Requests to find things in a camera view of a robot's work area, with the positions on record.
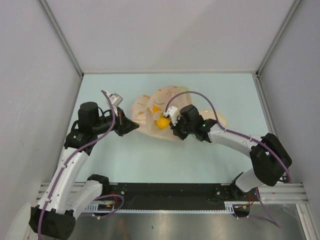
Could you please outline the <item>translucent orange plastic bag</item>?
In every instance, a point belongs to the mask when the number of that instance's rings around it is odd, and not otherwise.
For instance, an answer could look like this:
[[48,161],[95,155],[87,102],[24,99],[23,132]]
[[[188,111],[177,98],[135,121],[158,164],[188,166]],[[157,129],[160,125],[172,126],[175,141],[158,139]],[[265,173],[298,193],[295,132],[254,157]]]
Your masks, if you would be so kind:
[[174,98],[179,93],[186,92],[186,86],[168,85],[156,90],[152,95],[139,96],[131,106],[131,120],[139,124],[139,132],[158,139],[179,141],[179,137],[173,134],[170,127],[160,129],[157,121],[163,116],[167,104],[177,107],[179,110],[192,104],[189,93]]

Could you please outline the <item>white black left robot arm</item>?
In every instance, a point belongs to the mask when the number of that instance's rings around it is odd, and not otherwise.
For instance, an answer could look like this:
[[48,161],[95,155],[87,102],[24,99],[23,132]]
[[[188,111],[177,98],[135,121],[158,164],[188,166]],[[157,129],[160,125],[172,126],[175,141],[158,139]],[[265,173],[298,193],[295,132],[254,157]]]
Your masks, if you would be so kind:
[[96,198],[105,200],[110,196],[109,178],[98,174],[92,174],[81,190],[71,194],[76,178],[98,140],[112,131],[122,137],[139,128],[118,106],[112,105],[107,113],[108,116],[92,101],[80,105],[78,119],[65,139],[56,172],[37,205],[31,208],[29,226],[34,233],[66,240],[90,203]]

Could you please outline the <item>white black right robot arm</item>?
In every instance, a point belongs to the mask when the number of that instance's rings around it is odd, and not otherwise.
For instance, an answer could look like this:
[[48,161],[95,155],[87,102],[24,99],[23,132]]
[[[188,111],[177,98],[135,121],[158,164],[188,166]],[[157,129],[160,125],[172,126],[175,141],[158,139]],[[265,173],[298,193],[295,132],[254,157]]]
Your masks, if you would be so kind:
[[218,198],[242,201],[256,187],[275,186],[292,165],[291,157],[272,133],[255,137],[230,130],[216,119],[204,119],[192,104],[182,109],[171,106],[164,116],[170,119],[173,135],[181,140],[193,135],[201,142],[223,145],[250,158],[251,169],[217,190]]

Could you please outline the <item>yellow fake lemon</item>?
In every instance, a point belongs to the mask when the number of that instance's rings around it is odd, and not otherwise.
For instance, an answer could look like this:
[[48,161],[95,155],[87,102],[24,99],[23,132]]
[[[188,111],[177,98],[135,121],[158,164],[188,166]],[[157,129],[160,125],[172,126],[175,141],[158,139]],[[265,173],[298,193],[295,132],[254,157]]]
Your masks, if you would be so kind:
[[161,116],[158,120],[156,120],[155,123],[160,130],[164,130],[165,128],[170,126],[170,122],[171,120],[169,118]]

